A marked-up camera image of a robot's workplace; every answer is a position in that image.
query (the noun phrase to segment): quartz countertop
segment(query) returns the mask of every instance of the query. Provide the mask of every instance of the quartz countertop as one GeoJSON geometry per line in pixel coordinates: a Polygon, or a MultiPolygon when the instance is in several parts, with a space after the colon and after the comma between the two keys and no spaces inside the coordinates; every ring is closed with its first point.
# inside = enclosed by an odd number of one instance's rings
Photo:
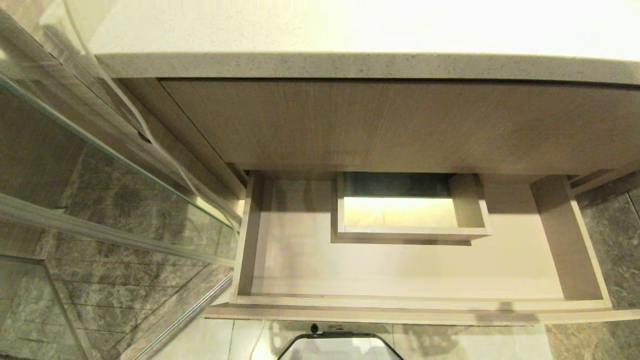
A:
{"type": "Polygon", "coordinates": [[[114,77],[523,79],[640,85],[640,2],[119,1],[114,77]]]}

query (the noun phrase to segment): wooden drawer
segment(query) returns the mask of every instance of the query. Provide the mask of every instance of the wooden drawer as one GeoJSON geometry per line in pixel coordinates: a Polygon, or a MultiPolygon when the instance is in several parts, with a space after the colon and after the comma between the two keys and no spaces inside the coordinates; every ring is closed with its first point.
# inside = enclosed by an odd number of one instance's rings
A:
{"type": "Polygon", "coordinates": [[[640,317],[611,309],[564,176],[481,176],[490,234],[435,244],[337,241],[337,183],[335,174],[251,173],[231,304],[208,316],[459,325],[640,317]]]}
{"type": "Polygon", "coordinates": [[[336,183],[333,242],[436,245],[491,235],[481,185],[474,174],[339,172],[336,183]],[[400,186],[393,188],[389,181],[400,186]],[[418,182],[432,188],[415,189],[418,182]],[[367,189],[353,193],[356,185],[367,189]],[[392,189],[381,192],[381,187],[392,189]]]}

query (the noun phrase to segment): open drawer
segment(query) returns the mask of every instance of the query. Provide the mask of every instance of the open drawer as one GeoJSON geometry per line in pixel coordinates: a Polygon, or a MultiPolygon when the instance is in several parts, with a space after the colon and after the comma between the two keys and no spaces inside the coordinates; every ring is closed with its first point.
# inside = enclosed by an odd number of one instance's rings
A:
{"type": "Polygon", "coordinates": [[[250,174],[231,304],[209,317],[522,325],[640,316],[611,309],[564,176],[480,176],[490,234],[425,245],[336,241],[336,174],[266,174],[250,174]]]}

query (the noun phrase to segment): wooden cabinet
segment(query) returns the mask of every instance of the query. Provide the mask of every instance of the wooden cabinet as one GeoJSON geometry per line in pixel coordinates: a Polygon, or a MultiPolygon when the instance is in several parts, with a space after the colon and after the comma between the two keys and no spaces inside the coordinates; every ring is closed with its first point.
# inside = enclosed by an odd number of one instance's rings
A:
{"type": "Polygon", "coordinates": [[[637,89],[341,79],[162,84],[224,161],[243,170],[589,174],[640,158],[637,89]]]}
{"type": "Polygon", "coordinates": [[[492,230],[469,243],[344,243],[332,221],[337,178],[273,174],[250,174],[233,305],[208,316],[465,325],[640,316],[611,309],[564,176],[481,176],[492,230]]]}
{"type": "Polygon", "coordinates": [[[637,88],[156,83],[179,115],[157,116],[186,145],[207,149],[206,165],[243,181],[251,170],[232,298],[209,317],[458,325],[640,318],[638,309],[612,309],[566,177],[581,175],[572,185],[584,188],[637,168],[637,88]],[[416,209],[405,216],[388,202],[346,202],[343,172],[459,175],[448,200],[402,203],[416,209]]]}

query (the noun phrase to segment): small wooden box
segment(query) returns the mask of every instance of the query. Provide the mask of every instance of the small wooden box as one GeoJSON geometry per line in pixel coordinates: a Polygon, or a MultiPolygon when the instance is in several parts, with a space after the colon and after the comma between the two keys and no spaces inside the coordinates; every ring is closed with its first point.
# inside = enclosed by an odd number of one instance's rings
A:
{"type": "Polygon", "coordinates": [[[476,175],[451,177],[444,184],[449,191],[438,197],[394,197],[393,193],[385,197],[349,197],[344,192],[345,175],[342,172],[336,175],[337,208],[333,213],[336,242],[429,244],[491,235],[476,175]]]}

